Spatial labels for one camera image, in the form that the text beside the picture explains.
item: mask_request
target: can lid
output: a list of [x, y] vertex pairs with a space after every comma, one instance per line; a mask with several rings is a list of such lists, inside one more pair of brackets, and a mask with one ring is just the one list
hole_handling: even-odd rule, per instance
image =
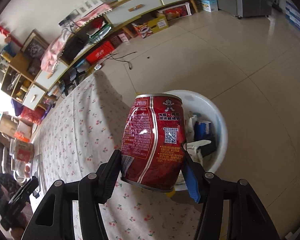
[[121, 177], [121, 180], [124, 181], [124, 182], [127, 182], [129, 184], [135, 185], [137, 187], [142, 187], [142, 188], [145, 188], [145, 189], [149, 189], [151, 191], [163, 192], [163, 193], [168, 193], [168, 192], [172, 192], [173, 191], [173, 187], [170, 188], [170, 189], [159, 189], [159, 188], [149, 187], [147, 185], [144, 185], [144, 184], [141, 184], [141, 183], [138, 183], [138, 182], [126, 179], [125, 177]]
[[171, 98], [176, 98], [176, 99], [179, 99], [182, 103], [182, 100], [180, 97], [177, 97], [175, 95], [172, 95], [172, 94], [163, 94], [163, 93], [154, 93], [154, 94], [144, 94], [144, 95], [139, 95], [139, 96], [136, 96], [136, 99], [137, 98], [146, 98], [146, 97], [171, 97]]

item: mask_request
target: floral bedspread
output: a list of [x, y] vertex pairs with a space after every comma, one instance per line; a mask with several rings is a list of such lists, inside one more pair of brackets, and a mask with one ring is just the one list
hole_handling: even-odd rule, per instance
[[[42, 184], [40, 197], [31, 198], [33, 210], [55, 180], [78, 181], [120, 149], [128, 113], [129, 107], [102, 71], [86, 78], [63, 100], [33, 142], [41, 155]], [[192, 205], [120, 178], [100, 210], [111, 240], [193, 239], [200, 216]], [[74, 202], [75, 237], [82, 239], [78, 211]]]

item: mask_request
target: tiled floor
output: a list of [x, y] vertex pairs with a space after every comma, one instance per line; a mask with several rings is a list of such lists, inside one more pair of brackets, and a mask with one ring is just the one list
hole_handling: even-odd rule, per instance
[[174, 89], [212, 99], [229, 133], [218, 176], [246, 178], [285, 236], [300, 223], [299, 32], [284, 15], [237, 20], [200, 12], [171, 23], [117, 49], [137, 52], [124, 58], [132, 70], [108, 60], [103, 71], [128, 105], [136, 93]]

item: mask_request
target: white box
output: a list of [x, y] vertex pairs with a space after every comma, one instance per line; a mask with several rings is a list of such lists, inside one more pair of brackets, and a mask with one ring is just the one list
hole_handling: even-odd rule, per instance
[[218, 11], [217, 0], [200, 0], [202, 9], [208, 12]]

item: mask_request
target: qr code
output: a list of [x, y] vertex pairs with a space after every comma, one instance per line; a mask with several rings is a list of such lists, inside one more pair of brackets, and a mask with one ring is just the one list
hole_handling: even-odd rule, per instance
[[164, 131], [164, 142], [165, 143], [177, 143], [177, 132]]

